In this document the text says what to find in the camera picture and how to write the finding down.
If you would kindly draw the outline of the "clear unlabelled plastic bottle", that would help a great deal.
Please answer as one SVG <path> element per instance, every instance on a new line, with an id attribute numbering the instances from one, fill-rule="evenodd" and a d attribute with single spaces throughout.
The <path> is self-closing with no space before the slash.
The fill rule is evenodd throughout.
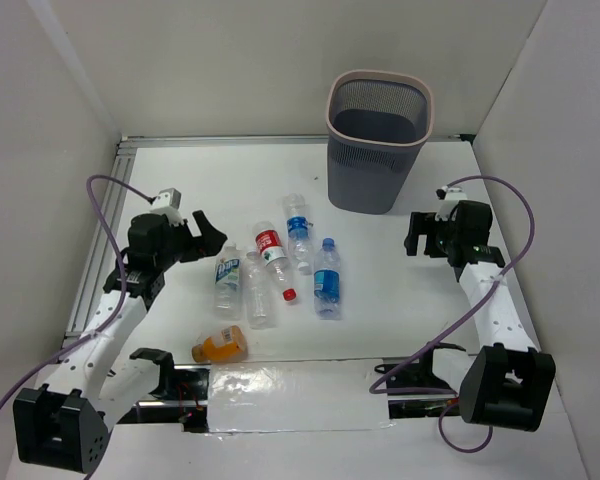
<path id="1" fill-rule="evenodd" d="M 250 250 L 245 254 L 243 270 L 245 274 L 243 297 L 250 327 L 252 329 L 273 328 L 275 321 L 268 275 L 257 251 Z"/>

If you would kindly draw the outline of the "orange juice bottle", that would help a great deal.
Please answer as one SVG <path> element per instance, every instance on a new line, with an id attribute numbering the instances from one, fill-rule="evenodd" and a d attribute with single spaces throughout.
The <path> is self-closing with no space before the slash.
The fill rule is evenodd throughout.
<path id="1" fill-rule="evenodd" d="M 229 363 L 243 358 L 247 350 L 242 330 L 231 325 L 195 344 L 191 355 L 196 363 Z"/>

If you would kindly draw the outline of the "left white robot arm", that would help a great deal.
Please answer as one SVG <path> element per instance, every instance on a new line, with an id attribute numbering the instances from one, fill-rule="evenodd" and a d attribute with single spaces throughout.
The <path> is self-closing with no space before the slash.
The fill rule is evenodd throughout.
<path id="1" fill-rule="evenodd" d="M 13 402 L 21 462 L 90 475 L 104 458 L 115 425 L 146 396 L 174 393 L 170 352 L 143 347 L 120 353 L 147 316 L 177 263 L 216 256 L 227 237 L 203 211 L 200 231 L 166 213 L 131 220 L 127 245 L 105 281 L 100 303 L 79 339 L 59 355 L 57 368 L 38 388 L 23 388 Z"/>

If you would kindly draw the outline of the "red label red cap bottle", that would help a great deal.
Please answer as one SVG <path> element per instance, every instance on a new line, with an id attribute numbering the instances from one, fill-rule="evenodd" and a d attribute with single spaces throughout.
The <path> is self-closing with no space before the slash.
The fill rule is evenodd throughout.
<path id="1" fill-rule="evenodd" d="M 258 253 L 275 287 L 285 302 L 294 302 L 297 293 L 291 262 L 274 225 L 269 221 L 260 221 L 253 226 L 253 235 Z"/>

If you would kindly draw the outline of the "blue label clear bottle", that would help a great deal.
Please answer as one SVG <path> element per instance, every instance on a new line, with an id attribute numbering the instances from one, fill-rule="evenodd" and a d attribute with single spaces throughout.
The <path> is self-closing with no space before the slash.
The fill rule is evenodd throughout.
<path id="1" fill-rule="evenodd" d="M 288 251 L 294 265 L 302 275 L 312 273 L 313 244 L 307 205 L 302 195 L 292 193 L 283 198 L 286 216 Z"/>

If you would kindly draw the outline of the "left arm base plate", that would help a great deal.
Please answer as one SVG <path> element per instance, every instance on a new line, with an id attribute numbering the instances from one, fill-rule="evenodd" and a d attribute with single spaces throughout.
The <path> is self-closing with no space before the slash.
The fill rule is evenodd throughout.
<path id="1" fill-rule="evenodd" d="M 149 394 L 136 402 L 118 421 L 120 425 L 176 425 L 188 433 L 209 431 L 208 366 L 176 365 L 170 390 L 160 396 Z"/>

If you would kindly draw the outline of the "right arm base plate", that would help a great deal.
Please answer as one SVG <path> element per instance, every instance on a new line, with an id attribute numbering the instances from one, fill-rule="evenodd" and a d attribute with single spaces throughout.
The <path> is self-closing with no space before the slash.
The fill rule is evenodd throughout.
<path id="1" fill-rule="evenodd" d="M 433 373 L 433 353 L 392 374 L 379 386 L 388 390 L 387 405 L 391 420 L 438 417 L 456 403 L 456 393 Z"/>

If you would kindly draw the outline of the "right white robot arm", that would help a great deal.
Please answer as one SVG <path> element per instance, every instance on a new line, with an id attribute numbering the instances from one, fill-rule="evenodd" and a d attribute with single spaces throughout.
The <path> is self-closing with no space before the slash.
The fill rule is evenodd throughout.
<path id="1" fill-rule="evenodd" d="M 448 384 L 459 413 L 471 424 L 533 432 L 540 426 L 556 366 L 526 333 L 514 306 L 499 248 L 489 245 L 493 214 L 488 204 L 444 202 L 440 212 L 414 212 L 405 239 L 408 255 L 425 242 L 425 255 L 444 258 L 472 310 L 480 351 L 435 349 L 420 363 L 416 379 L 428 392 Z"/>

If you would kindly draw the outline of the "blue cap water bottle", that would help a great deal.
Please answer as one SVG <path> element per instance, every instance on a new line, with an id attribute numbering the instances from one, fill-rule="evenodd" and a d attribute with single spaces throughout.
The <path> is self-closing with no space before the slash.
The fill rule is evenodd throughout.
<path id="1" fill-rule="evenodd" d="M 321 319 L 340 318 L 341 260 L 332 238 L 324 238 L 314 259 L 314 309 Z"/>

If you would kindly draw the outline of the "green label clear bottle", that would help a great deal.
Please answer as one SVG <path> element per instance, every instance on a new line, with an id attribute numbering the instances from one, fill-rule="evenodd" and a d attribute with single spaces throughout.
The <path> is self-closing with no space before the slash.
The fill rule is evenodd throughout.
<path id="1" fill-rule="evenodd" d="M 241 314 L 241 252 L 227 243 L 217 257 L 214 271 L 214 309 L 223 319 Z"/>

